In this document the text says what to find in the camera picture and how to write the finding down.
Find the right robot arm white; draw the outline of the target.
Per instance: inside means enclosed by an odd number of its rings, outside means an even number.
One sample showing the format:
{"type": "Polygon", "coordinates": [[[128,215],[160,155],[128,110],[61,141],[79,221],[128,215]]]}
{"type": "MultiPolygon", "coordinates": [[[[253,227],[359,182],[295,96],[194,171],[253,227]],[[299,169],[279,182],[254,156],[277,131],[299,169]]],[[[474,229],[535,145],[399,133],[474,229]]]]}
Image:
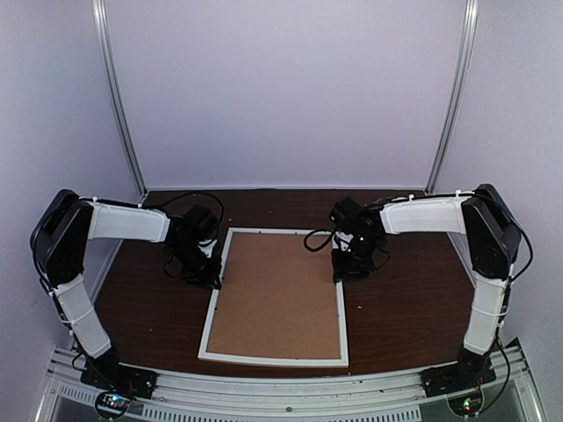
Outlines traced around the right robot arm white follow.
{"type": "Polygon", "coordinates": [[[376,251],[386,251],[386,238],[404,233],[464,235],[475,287],[463,348],[465,356],[451,369],[457,387],[471,387],[484,373],[478,355],[492,347],[508,307],[523,232],[498,191],[482,184],[473,191],[417,197],[413,194],[361,205],[347,196],[329,214],[334,225],[332,264],[335,282],[368,278],[378,266],[376,251]]]}

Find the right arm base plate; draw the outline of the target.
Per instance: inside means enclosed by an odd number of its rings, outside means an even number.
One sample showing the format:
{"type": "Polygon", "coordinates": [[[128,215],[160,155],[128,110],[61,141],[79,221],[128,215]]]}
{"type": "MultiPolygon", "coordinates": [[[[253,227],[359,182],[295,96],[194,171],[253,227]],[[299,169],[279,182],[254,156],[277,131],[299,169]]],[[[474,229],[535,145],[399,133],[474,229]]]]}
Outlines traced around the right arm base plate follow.
{"type": "Polygon", "coordinates": [[[494,382],[497,376],[490,352],[480,355],[461,347],[454,363],[429,367],[420,373],[420,378],[426,397],[438,397],[494,382]]]}

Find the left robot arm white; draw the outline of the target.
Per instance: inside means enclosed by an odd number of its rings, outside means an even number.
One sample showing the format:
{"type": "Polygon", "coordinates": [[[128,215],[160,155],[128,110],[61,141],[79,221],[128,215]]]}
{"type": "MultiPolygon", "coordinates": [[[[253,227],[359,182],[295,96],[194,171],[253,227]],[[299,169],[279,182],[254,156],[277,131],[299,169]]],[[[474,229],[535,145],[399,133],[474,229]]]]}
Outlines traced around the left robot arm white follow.
{"type": "Polygon", "coordinates": [[[222,285],[218,239],[224,212],[201,204],[183,215],[164,205],[85,198],[70,189],[57,193],[30,236],[33,264],[40,282],[62,313],[62,321],[82,347],[96,359],[93,377],[108,390],[126,383],[126,370],[106,355],[112,342],[84,284],[88,242],[96,239],[162,244],[170,262],[178,262],[178,279],[211,289],[222,285]]]}

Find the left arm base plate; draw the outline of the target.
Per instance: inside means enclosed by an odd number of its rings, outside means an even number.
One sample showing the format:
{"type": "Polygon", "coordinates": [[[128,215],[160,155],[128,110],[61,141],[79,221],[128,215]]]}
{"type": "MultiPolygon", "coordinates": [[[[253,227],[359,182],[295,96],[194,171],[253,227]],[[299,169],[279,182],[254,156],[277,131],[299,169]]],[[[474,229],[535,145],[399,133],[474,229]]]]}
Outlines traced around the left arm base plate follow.
{"type": "Polygon", "coordinates": [[[98,358],[93,358],[83,350],[78,356],[85,357],[80,376],[81,383],[119,393],[128,398],[152,398],[157,383],[157,373],[121,364],[115,346],[111,346],[98,358]]]}

